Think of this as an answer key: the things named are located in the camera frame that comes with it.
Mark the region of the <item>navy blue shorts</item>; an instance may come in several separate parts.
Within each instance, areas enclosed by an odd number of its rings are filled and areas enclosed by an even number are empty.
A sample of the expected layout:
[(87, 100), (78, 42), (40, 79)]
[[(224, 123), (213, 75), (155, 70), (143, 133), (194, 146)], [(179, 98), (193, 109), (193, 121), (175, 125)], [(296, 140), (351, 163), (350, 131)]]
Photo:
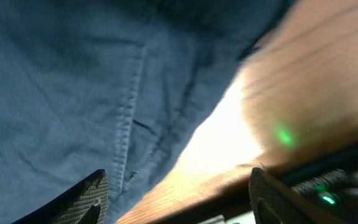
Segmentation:
[(105, 171), (114, 223), (292, 1), (0, 1), (0, 223)]

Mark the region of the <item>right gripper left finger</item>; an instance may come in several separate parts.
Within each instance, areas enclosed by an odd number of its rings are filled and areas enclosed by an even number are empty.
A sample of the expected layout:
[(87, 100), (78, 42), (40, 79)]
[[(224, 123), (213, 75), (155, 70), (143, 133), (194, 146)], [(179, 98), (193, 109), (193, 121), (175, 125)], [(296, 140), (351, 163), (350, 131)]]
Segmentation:
[(103, 224), (108, 193), (106, 171), (98, 169), (14, 224)]

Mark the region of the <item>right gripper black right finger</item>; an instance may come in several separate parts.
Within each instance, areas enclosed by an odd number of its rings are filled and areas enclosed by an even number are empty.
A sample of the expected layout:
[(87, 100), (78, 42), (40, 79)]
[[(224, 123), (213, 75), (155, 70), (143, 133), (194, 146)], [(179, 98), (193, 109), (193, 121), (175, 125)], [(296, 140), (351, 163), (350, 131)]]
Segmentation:
[(249, 177), (249, 196), (256, 224), (346, 224), (258, 167)]

